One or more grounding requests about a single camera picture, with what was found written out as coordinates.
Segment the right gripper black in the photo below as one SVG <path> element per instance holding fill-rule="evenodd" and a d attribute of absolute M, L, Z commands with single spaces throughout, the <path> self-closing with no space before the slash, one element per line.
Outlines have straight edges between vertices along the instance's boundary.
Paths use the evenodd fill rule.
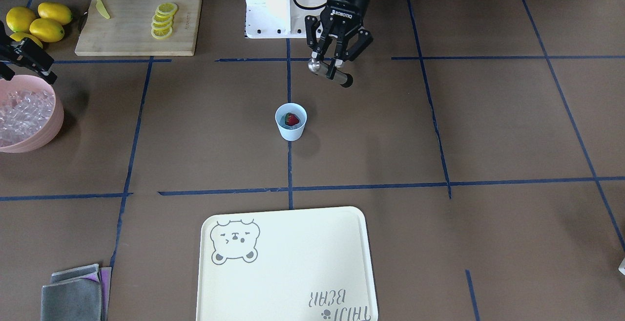
<path fill-rule="evenodd" d="M 49 85 L 53 85 L 57 76 L 51 71 L 54 59 L 34 43 L 31 39 L 16 42 L 6 34 L 4 23 L 0 21 L 0 78 L 10 81 L 15 72 L 5 63 L 12 63 L 34 71 Z"/>

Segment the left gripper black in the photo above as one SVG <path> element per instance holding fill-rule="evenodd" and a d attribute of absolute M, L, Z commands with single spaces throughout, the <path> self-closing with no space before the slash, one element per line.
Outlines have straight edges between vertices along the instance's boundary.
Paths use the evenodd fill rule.
<path fill-rule="evenodd" d="M 304 19 L 307 45 L 311 58 L 323 61 L 335 41 L 330 65 L 339 69 L 344 62 L 354 61 L 372 42 L 373 35 L 362 26 L 370 0 L 327 0 L 320 16 L 307 15 Z M 355 21 L 357 29 L 339 27 L 336 23 Z"/>

